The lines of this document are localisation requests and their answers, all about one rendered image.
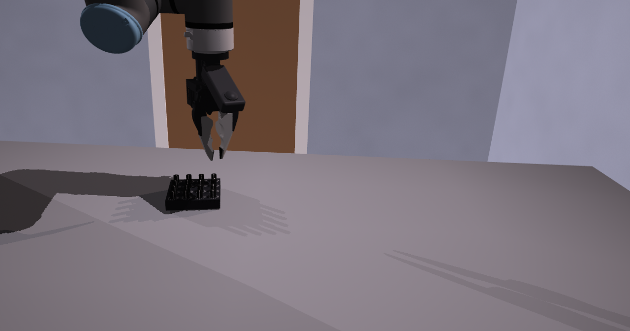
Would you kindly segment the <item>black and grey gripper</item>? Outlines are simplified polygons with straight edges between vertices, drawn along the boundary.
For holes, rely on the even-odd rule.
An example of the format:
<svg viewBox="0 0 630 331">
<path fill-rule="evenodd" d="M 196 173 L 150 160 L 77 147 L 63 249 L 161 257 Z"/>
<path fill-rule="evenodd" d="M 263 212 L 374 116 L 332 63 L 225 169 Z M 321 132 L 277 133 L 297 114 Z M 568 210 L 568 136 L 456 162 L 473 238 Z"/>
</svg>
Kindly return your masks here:
<svg viewBox="0 0 630 331">
<path fill-rule="evenodd" d="M 222 113 L 219 110 L 218 105 L 202 78 L 202 67 L 220 66 L 220 60 L 229 59 L 229 51 L 219 54 L 203 54 L 192 51 L 192 59 L 195 59 L 196 62 L 196 76 L 193 79 L 186 79 L 187 104 L 192 107 L 192 120 L 198 130 L 203 149 L 211 161 L 213 161 L 214 155 L 212 148 L 213 139 L 211 137 L 213 120 L 209 118 L 207 114 L 211 115 L 213 111 L 218 111 L 216 131 L 221 139 L 219 159 L 222 160 L 229 145 L 230 138 L 235 130 L 239 112 Z"/>
</svg>

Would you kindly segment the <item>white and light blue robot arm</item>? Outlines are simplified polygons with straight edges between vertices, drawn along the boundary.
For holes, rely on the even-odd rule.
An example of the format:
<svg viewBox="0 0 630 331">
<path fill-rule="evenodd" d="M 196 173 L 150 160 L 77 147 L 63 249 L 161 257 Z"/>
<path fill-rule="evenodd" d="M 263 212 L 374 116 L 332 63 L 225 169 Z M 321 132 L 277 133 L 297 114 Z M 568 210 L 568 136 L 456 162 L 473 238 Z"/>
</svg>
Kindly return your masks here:
<svg viewBox="0 0 630 331">
<path fill-rule="evenodd" d="M 102 51 L 121 54 L 140 43 L 159 14 L 184 14 L 187 49 L 219 54 L 234 48 L 232 0 L 85 0 L 80 26 Z M 245 99 L 225 66 L 203 66 L 202 78 L 222 113 L 243 111 Z"/>
</svg>

